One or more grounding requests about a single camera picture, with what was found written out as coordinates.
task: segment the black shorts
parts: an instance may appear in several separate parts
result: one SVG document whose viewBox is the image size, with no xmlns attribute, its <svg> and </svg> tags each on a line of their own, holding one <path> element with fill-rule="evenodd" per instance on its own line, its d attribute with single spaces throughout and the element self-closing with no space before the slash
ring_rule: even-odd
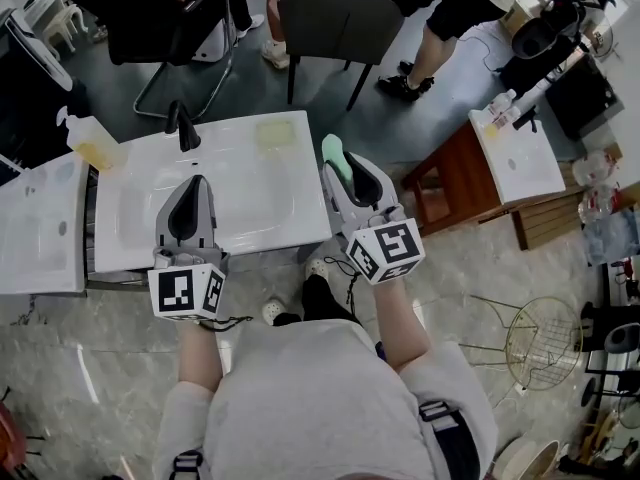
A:
<svg viewBox="0 0 640 480">
<path fill-rule="evenodd" d="M 442 0 L 427 20 L 431 32 L 443 41 L 460 38 L 471 27 L 502 18 L 506 11 L 491 0 Z"/>
</svg>

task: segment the backpack strap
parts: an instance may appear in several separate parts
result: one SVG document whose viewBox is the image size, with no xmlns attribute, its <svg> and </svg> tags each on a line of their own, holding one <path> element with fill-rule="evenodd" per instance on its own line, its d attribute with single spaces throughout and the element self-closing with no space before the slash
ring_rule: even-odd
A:
<svg viewBox="0 0 640 480">
<path fill-rule="evenodd" d="M 433 461 L 436 478 L 480 480 L 478 450 L 460 411 L 450 408 L 445 402 L 431 401 L 420 405 L 418 412 L 425 440 L 428 442 L 427 436 L 433 432 L 445 459 L 445 464 L 442 464 L 442 461 Z"/>
<path fill-rule="evenodd" d="M 173 459 L 173 472 L 169 480 L 211 480 L 202 449 L 183 452 Z"/>
</svg>

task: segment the gray floor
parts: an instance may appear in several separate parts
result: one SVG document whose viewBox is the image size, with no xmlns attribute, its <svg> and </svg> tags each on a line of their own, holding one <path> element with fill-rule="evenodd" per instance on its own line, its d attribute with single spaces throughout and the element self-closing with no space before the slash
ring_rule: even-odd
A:
<svg viewBox="0 0 640 480">
<path fill-rule="evenodd" d="M 509 217 L 470 225 L 424 240 L 426 259 L 407 278 L 418 316 L 435 340 L 501 347 L 505 331 L 470 294 L 522 305 L 552 295 L 576 314 L 598 301 L 595 269 L 588 269 L 580 232 L 532 252 L 518 249 Z M 337 254 L 327 242 L 320 256 Z M 302 271 L 291 260 L 253 258 L 230 274 L 221 311 L 259 318 L 272 295 L 299 309 Z M 331 268 L 333 292 L 344 301 L 348 278 Z M 378 327 L 369 287 L 356 284 L 356 314 L 374 340 Z M 4 301 L 2 315 L 10 302 Z M 509 322 L 515 312 L 501 310 Z M 227 367 L 236 333 L 220 340 Z M 0 325 L 0 388 L 10 385 L 7 406 L 27 433 L 48 441 L 42 458 L 27 463 L 40 478 L 90 479 L 116 472 L 127 480 L 151 478 L 150 460 L 164 398 L 176 381 L 174 324 L 153 316 L 147 294 L 90 291 L 86 299 L 37 297 L 28 325 Z M 473 351 L 472 362 L 502 354 Z M 585 415 L 579 400 L 587 378 L 584 357 L 558 387 L 524 396 L 504 366 L 477 367 L 500 427 L 500 446 L 527 437 L 566 442 Z"/>
<path fill-rule="evenodd" d="M 251 12 L 264 13 L 265 0 L 249 0 L 249 5 Z M 435 86 L 419 102 L 406 105 L 383 96 L 375 89 L 375 81 L 380 75 L 395 74 L 400 59 L 414 58 L 431 11 L 420 10 L 406 20 L 382 65 L 371 71 L 349 113 L 345 109 L 362 66 L 353 64 L 343 72 L 342 61 L 303 59 L 296 75 L 294 105 L 289 106 L 287 71 L 273 69 L 260 57 L 260 45 L 268 37 L 265 24 L 249 32 L 236 48 L 234 69 L 202 120 L 304 109 L 316 145 L 327 133 L 335 133 L 347 149 L 377 163 L 422 160 L 466 120 L 470 109 L 482 108 L 502 89 L 497 77 L 483 66 L 487 48 L 491 51 L 486 63 L 491 68 L 510 58 L 501 29 L 483 25 L 463 39 L 476 36 L 488 46 L 475 39 L 461 42 L 454 57 L 438 73 Z M 64 45 L 59 47 L 63 65 L 87 85 L 94 114 L 107 130 L 120 142 L 161 131 L 161 120 L 139 117 L 131 108 L 157 66 L 114 66 L 106 43 L 94 46 L 82 38 L 75 43 L 78 51 L 74 55 L 68 54 Z M 219 64 L 202 63 L 175 67 L 159 80 L 144 108 L 166 111 L 176 97 L 195 108 L 222 69 Z"/>
</svg>

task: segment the white shoe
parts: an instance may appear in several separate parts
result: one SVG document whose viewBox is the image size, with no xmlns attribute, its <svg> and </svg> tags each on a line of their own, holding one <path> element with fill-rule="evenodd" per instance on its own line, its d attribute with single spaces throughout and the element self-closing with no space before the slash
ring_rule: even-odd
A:
<svg viewBox="0 0 640 480">
<path fill-rule="evenodd" d="M 327 264 L 320 259 L 309 260 L 304 269 L 304 278 L 309 279 L 313 275 L 323 277 L 324 280 L 328 282 L 329 268 L 327 267 Z"/>
<path fill-rule="evenodd" d="M 271 62 L 276 69 L 286 69 L 289 67 L 286 43 L 276 43 L 269 39 L 265 41 L 262 48 L 260 48 L 260 53 L 262 57 Z"/>
<path fill-rule="evenodd" d="M 278 315 L 285 313 L 287 309 L 284 304 L 278 299 L 269 299 L 267 303 L 262 306 L 262 318 L 268 325 L 273 325 L 273 321 Z"/>
<path fill-rule="evenodd" d="M 264 23 L 264 14 L 254 14 L 253 16 L 251 16 L 251 25 L 249 25 L 249 28 L 247 30 L 236 29 L 236 37 L 238 39 L 242 39 L 244 36 L 247 35 L 247 32 L 249 32 L 249 30 L 258 28 L 263 23 Z"/>
</svg>

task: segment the white sink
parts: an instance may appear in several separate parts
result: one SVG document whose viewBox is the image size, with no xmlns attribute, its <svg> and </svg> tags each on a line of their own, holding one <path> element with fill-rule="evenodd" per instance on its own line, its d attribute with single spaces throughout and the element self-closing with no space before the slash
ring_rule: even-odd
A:
<svg viewBox="0 0 640 480">
<path fill-rule="evenodd" d="M 84 290 L 87 172 L 70 153 L 0 187 L 0 293 Z"/>
<path fill-rule="evenodd" d="M 558 161 L 542 123 L 537 133 L 527 123 L 519 130 L 505 126 L 496 136 L 484 133 L 481 112 L 469 112 L 469 120 L 484 151 L 502 204 L 565 190 Z"/>
<path fill-rule="evenodd" d="M 177 133 L 124 143 L 126 165 L 100 174 L 97 272 L 153 266 L 156 216 L 194 174 L 211 185 L 216 243 L 232 255 L 331 237 L 306 112 L 229 119 L 196 130 L 202 143 L 186 153 Z"/>
</svg>

